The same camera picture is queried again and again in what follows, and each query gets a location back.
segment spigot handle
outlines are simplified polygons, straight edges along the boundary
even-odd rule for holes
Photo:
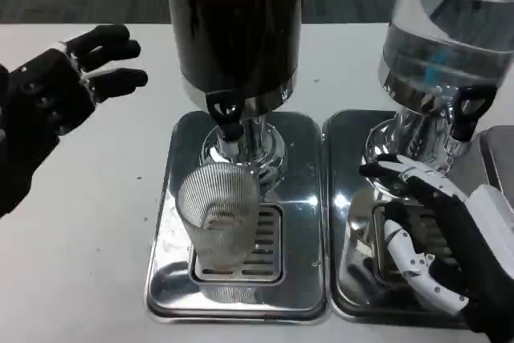
[[[244,97],[239,90],[210,92],[206,96],[207,110],[223,131],[224,140],[237,141],[244,134],[240,123]]]
[[[454,111],[454,122],[451,126],[450,135],[461,142],[468,142],[472,139],[479,119],[491,108],[496,98],[498,88],[495,84],[483,84],[460,88],[452,108]],[[465,109],[466,102],[483,101],[475,109]]]

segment robotic hand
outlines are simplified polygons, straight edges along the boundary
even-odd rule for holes
[[[514,213],[504,195],[480,186],[469,197],[448,178],[418,161],[383,154],[361,174],[400,184],[434,211],[460,270],[425,254],[408,232],[402,202],[385,207],[388,250],[409,285],[424,300],[493,342],[514,341]]]
[[[148,81],[142,70],[90,71],[140,53],[127,27],[98,26],[11,73],[0,65],[0,217],[27,195],[59,137],[85,122],[98,103]]]

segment stainless steel drip tray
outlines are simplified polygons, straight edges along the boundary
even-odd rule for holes
[[[225,269],[204,267],[193,252],[190,274],[199,283],[273,285],[283,274],[281,234],[280,208],[262,206],[255,233],[255,249],[243,264]]]
[[[173,129],[145,286],[148,308],[160,321],[290,324],[324,315],[320,130],[299,113],[273,112],[268,122],[284,139],[287,172],[263,196],[252,254],[223,272],[196,259],[174,198],[198,167],[214,124],[204,112],[192,112]]]
[[[331,303],[351,321],[462,328],[461,320],[421,306],[398,275],[380,237],[381,197],[358,173],[371,129],[392,116],[392,112],[344,111],[323,127]],[[447,254],[426,211],[412,206],[410,213],[412,225],[421,232],[417,236],[430,241],[429,250]]]

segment white table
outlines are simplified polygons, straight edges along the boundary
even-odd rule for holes
[[[0,27],[9,69],[91,26]],[[131,26],[146,88],[100,106],[40,167],[31,194],[0,221],[0,341],[25,343],[483,342],[466,331],[358,325],[162,325],[143,299],[173,125],[195,107],[182,91],[171,26]],[[386,25],[304,26],[300,78],[285,110],[319,124],[343,109],[395,109],[377,81]],[[509,76],[481,128],[514,125]]]

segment clear plastic cup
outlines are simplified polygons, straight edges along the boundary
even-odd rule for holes
[[[177,195],[178,214],[203,267],[243,263],[255,246],[259,208],[259,183],[230,163],[196,169]]]

